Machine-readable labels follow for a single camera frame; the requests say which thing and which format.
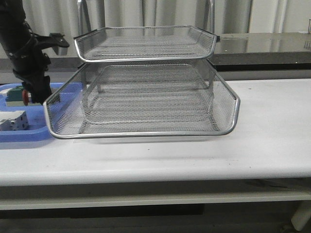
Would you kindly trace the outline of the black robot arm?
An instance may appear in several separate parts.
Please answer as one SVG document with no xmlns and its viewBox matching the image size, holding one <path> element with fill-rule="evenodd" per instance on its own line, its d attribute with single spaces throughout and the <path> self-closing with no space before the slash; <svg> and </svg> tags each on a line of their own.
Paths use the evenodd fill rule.
<svg viewBox="0 0 311 233">
<path fill-rule="evenodd" d="M 50 77 L 45 75 L 51 62 L 35 46 L 38 40 L 25 19 L 21 0 L 0 2 L 0 43 L 12 63 L 14 75 L 22 80 L 32 101 L 43 104 L 52 94 Z"/>
</svg>

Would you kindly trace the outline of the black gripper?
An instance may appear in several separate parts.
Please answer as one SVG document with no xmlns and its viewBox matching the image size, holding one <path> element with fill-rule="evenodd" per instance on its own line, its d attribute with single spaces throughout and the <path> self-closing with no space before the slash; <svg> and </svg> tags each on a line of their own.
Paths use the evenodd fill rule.
<svg viewBox="0 0 311 233">
<path fill-rule="evenodd" d="M 44 103 L 52 94 L 50 76 L 46 76 L 51 63 L 48 55 L 41 49 L 28 49 L 12 52 L 13 73 L 24 82 L 31 84 L 32 101 Z"/>
</svg>

